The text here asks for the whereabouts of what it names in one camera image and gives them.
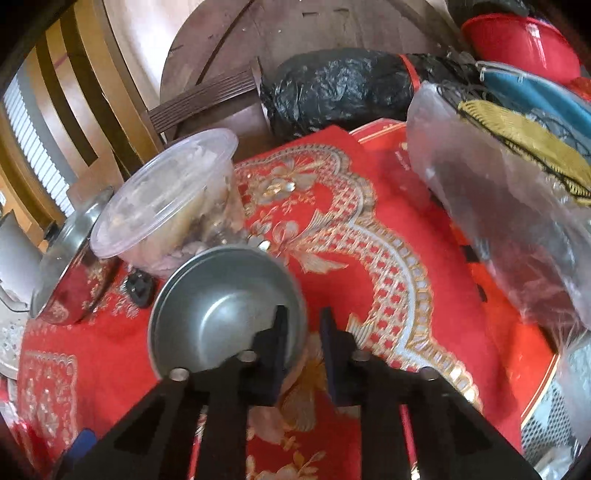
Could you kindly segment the small steel bowl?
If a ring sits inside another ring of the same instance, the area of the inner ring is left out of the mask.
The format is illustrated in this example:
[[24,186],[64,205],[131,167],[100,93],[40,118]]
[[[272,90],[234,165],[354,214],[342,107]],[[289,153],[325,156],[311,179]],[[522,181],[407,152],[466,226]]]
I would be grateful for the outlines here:
[[153,304],[147,349],[154,374],[221,365],[273,326],[278,306],[287,308],[286,367],[292,372],[304,356],[308,317],[301,287],[287,267],[247,246],[198,254],[168,278]]

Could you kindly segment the black power plug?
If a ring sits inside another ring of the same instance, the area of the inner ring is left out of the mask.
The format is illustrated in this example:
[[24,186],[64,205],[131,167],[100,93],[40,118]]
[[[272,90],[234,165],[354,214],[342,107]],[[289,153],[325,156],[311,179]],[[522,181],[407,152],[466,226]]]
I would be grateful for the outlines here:
[[134,269],[126,277],[124,290],[130,301],[140,309],[148,308],[153,302],[156,281],[148,273]]

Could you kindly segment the steel wok with glass lid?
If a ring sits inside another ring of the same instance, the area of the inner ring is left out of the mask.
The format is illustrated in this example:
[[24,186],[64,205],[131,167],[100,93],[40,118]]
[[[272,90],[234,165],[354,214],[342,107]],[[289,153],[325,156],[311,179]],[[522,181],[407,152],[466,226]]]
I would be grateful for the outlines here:
[[90,248],[90,236],[113,194],[111,187],[105,188],[66,219],[40,262],[30,319],[71,325],[87,317],[98,304],[120,260],[98,258]]

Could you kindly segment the cream plastic basket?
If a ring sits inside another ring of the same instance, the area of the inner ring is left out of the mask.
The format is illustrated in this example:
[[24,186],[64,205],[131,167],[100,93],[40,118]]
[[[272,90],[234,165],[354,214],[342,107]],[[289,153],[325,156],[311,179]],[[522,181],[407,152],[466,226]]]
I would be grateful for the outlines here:
[[16,380],[18,378],[19,358],[29,308],[22,302],[12,299],[0,288],[0,364],[1,374]]

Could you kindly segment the white electric kettle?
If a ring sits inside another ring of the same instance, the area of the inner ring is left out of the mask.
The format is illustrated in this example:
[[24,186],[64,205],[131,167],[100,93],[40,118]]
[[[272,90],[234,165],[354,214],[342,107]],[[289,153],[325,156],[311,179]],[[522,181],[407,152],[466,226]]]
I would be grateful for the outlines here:
[[1,288],[16,301],[29,305],[40,278],[42,257],[21,229],[14,212],[5,214],[0,228]]

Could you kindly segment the clear plastic food container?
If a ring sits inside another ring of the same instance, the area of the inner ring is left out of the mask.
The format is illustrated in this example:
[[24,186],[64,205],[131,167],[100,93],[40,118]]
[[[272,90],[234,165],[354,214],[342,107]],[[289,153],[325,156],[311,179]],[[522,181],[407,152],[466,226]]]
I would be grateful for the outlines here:
[[214,246],[242,241],[245,211],[225,128],[190,135],[138,170],[114,194],[90,237],[94,254],[118,257],[160,279]]

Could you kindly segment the red floral tablecloth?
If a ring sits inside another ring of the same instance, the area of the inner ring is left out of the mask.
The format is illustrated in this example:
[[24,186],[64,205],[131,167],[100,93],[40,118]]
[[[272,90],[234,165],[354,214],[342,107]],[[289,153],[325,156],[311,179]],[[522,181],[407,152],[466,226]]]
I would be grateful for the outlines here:
[[[359,413],[327,392],[320,314],[393,367],[430,366],[513,445],[521,410],[483,300],[445,213],[400,191],[406,130],[370,152],[338,128],[236,166],[246,229],[297,278],[308,310],[304,366],[280,398],[276,422],[247,431],[250,479],[356,479]],[[84,429],[106,433],[149,389],[149,313],[128,298],[121,265],[92,315],[69,326],[28,324],[13,430],[48,475]]]

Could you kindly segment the clear plastic bag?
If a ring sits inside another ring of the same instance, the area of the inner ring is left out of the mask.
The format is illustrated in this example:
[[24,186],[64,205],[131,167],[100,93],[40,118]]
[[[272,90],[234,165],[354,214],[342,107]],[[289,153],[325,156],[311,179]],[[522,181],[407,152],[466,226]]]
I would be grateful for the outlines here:
[[510,302],[547,327],[590,325],[590,209],[546,164],[484,128],[475,102],[424,83],[407,121],[412,169]]

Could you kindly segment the yellow woven item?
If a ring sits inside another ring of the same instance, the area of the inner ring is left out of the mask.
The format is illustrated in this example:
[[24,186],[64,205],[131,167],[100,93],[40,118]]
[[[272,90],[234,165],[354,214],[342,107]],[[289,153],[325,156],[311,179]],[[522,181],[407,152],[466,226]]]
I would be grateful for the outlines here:
[[575,148],[539,123],[486,100],[462,101],[457,110],[556,177],[578,204],[590,206],[590,165]]

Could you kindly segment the blue plastic plate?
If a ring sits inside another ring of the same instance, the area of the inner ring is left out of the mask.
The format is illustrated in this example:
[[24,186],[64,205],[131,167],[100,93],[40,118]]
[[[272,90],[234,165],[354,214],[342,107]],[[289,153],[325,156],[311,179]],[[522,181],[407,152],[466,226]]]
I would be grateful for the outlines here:
[[590,162],[590,103],[551,80],[499,62],[479,61],[481,83],[503,106],[557,135]]

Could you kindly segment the dark wooden chair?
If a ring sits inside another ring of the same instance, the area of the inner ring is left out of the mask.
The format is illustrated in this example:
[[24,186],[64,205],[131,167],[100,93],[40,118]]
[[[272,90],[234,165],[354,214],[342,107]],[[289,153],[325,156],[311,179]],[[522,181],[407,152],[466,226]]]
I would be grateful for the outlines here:
[[238,136],[238,161],[273,149],[276,137],[260,100],[259,58],[199,83],[147,112],[152,130],[170,146],[201,131],[226,128]]

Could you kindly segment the black plastic bag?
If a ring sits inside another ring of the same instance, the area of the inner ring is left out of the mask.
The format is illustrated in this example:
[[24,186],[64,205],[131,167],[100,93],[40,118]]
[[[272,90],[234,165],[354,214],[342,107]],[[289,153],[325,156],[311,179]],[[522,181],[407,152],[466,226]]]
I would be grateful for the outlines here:
[[332,125],[351,131],[381,118],[405,121],[425,81],[470,85],[478,82],[478,71],[431,54],[319,50],[264,75],[260,100],[273,134],[288,141]]

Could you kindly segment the red plastic basin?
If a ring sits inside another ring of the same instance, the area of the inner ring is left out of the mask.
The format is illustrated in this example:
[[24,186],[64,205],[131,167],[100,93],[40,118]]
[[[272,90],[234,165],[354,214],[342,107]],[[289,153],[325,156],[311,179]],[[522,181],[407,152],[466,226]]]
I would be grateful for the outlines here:
[[493,13],[467,20],[461,32],[477,56],[566,84],[581,76],[581,62],[564,35],[547,22]]

